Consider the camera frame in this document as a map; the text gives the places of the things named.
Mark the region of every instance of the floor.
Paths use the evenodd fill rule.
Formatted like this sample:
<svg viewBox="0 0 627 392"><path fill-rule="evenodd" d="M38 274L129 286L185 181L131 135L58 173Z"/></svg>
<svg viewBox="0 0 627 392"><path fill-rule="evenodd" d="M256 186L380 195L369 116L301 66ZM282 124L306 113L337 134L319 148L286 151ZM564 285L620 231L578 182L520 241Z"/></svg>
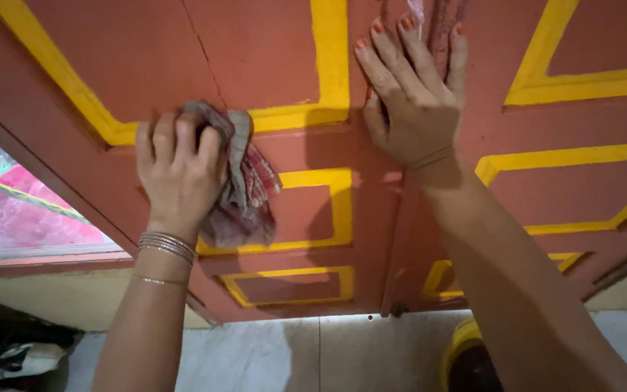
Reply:
<svg viewBox="0 0 627 392"><path fill-rule="evenodd" d="M314 317L185 330L177 391L438 391L454 327L470 311ZM627 362L627 311L592 313ZM67 392L89 391L105 334L69 358Z"/></svg>

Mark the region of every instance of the fingers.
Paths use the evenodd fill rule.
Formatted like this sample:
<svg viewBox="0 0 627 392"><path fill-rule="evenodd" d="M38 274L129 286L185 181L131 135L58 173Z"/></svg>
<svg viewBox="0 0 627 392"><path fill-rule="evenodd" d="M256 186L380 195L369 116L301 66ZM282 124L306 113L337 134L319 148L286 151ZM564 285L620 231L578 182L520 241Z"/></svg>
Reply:
<svg viewBox="0 0 627 392"><path fill-rule="evenodd" d="M463 26L457 23L451 32L451 56L449 57L447 88L463 105L466 101L466 63L468 61L468 39Z"/></svg>
<svg viewBox="0 0 627 392"><path fill-rule="evenodd" d="M189 162L195 156L197 126L204 118L196 111L185 111L176 120L176 158L174 163Z"/></svg>
<svg viewBox="0 0 627 392"><path fill-rule="evenodd" d="M135 134L135 155L137 172L144 173L154 164L154 148L151 143L152 121L143 121L137 126Z"/></svg>
<svg viewBox="0 0 627 392"><path fill-rule="evenodd" d="M194 162L201 167L206 167L210 172L214 171L220 159L221 146L220 131L211 126L205 128L200 136L200 149L197 151Z"/></svg>
<svg viewBox="0 0 627 392"><path fill-rule="evenodd" d="M434 59L427 49L427 44L420 37L418 22L412 14L406 14L399 20L398 31L403 39L405 50L413 60L418 78L434 97L442 97L445 93L444 83L437 74Z"/></svg>
<svg viewBox="0 0 627 392"><path fill-rule="evenodd" d="M156 123L152 140L157 165L167 166L173 162L173 153L176 149L176 134L173 129L175 123L176 113L162 114Z"/></svg>
<svg viewBox="0 0 627 392"><path fill-rule="evenodd" d="M376 52L374 52L374 49L372 49L366 38L357 40L355 43L355 54L357 55L357 60L360 62L364 73L369 78L369 81L374 86L374 90L376 90L381 99L383 99L389 107L399 104L398 99L400 98L398 94L395 93L393 98L391 95L394 91L400 91L401 86L389 69L381 62L379 56L376 55Z"/></svg>
<svg viewBox="0 0 627 392"><path fill-rule="evenodd" d="M388 129L381 110L381 101L372 89L367 91L366 104L362 114L374 144L383 146L388 138Z"/></svg>
<svg viewBox="0 0 627 392"><path fill-rule="evenodd" d="M403 52L391 41L391 38L386 33L380 18L376 18L370 33L371 40L374 41L374 46L379 51L379 56L381 56L384 64L396 78L398 84L401 85L405 95L412 101L427 94L427 90L423 87Z"/></svg>

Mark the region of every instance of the cleaning cloth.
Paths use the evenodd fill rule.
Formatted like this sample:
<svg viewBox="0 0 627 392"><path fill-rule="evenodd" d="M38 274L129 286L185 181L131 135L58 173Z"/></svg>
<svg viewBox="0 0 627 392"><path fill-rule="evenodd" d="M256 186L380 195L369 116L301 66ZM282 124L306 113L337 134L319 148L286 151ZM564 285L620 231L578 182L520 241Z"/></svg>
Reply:
<svg viewBox="0 0 627 392"><path fill-rule="evenodd" d="M229 155L229 179L220 198L200 227L209 246L233 248L272 242L275 221L269 198L282 189L279 176L249 141L253 123L246 111L230 110L225 117L203 101L187 102L184 111L200 113L205 122L222 133L222 147Z"/></svg>

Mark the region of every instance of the thin bracelet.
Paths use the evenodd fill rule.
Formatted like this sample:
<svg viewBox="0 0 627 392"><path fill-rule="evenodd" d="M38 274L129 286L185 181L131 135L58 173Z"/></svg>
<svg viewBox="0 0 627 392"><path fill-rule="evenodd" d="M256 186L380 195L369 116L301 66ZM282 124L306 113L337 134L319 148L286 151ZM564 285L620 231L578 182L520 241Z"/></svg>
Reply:
<svg viewBox="0 0 627 392"><path fill-rule="evenodd" d="M158 279L152 278L144 278L144 276L132 275L132 278L139 279L140 281L144 281L147 283L155 283L156 285L187 285L187 282L177 282L177 281L159 281Z"/></svg>
<svg viewBox="0 0 627 392"><path fill-rule="evenodd" d="M139 250L152 248L184 259L191 267L196 258L195 250L182 239L166 233L146 232L139 239Z"/></svg>

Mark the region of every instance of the orange door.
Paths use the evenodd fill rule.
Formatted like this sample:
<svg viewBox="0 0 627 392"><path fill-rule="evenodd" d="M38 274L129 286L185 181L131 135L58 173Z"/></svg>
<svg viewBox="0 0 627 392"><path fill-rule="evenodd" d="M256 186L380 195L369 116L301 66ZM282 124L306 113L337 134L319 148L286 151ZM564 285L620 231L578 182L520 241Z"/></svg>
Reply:
<svg viewBox="0 0 627 392"><path fill-rule="evenodd" d="M471 1L464 25L460 148L586 298L627 260L627 1ZM413 197L382 314L466 306L431 211Z"/></svg>
<svg viewBox="0 0 627 392"><path fill-rule="evenodd" d="M377 313L402 174L366 133L366 83L349 38L406 9L0 0L0 123L135 253L149 208L135 174L136 122L196 99L248 110L253 142L284 187L272 200L274 244L199 245L191 292L223 322Z"/></svg>

